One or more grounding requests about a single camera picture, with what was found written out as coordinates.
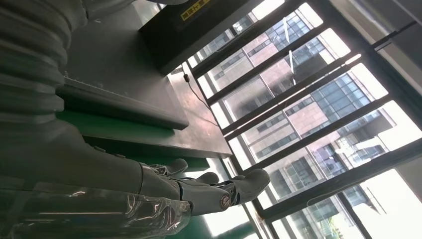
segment plastic wrap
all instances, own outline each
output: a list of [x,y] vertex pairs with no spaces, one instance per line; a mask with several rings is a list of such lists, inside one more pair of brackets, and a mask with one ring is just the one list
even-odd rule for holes
[[123,239],[174,235],[190,218],[184,201],[37,184],[0,189],[0,238]]

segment power cord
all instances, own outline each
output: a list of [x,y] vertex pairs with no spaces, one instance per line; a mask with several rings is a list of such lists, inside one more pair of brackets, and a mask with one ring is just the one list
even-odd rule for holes
[[[185,81],[188,83],[188,85],[189,85],[189,88],[191,88],[191,91],[192,91],[192,93],[194,93],[194,95],[198,98],[198,100],[199,101],[201,101],[202,102],[202,104],[204,104],[204,106],[208,109],[208,110],[210,110],[211,111],[211,108],[198,96],[198,94],[194,91],[194,89],[192,88],[192,86],[191,86],[191,79],[189,78],[189,75],[188,74],[186,74],[185,73],[185,70],[183,70],[183,78],[185,79]],[[215,126],[217,126],[217,127],[219,127],[218,126],[218,124],[215,124],[215,123],[213,123],[212,121],[209,121],[208,120],[208,122],[210,122],[210,123],[212,123],[213,125],[215,125]]]

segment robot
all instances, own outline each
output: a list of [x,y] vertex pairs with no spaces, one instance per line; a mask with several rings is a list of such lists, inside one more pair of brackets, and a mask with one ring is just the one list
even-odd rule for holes
[[185,161],[148,166],[111,155],[56,119],[71,32],[132,2],[0,2],[0,238],[170,235],[190,216],[251,201],[269,184],[264,170],[222,183],[213,174],[176,179]]

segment yellow label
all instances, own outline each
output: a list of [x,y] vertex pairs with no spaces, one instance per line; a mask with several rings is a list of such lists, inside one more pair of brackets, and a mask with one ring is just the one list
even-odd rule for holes
[[196,2],[192,7],[186,10],[180,17],[182,17],[183,21],[186,21],[189,17],[193,16],[195,12],[199,11],[205,4],[207,4],[211,0],[199,0]]

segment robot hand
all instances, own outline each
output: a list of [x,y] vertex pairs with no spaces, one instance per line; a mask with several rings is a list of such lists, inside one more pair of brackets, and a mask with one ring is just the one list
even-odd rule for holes
[[160,187],[162,194],[168,194],[172,199],[188,201],[191,205],[192,216],[225,211],[228,207],[249,202],[265,189],[270,182],[268,173],[262,169],[256,169],[246,176],[218,183],[218,176],[214,173],[206,173],[198,179],[182,178],[175,179],[172,175],[187,169],[187,163],[177,159],[168,166],[141,164],[144,173],[143,189],[141,194],[157,196],[151,189],[146,177],[154,178],[155,182],[167,187]]

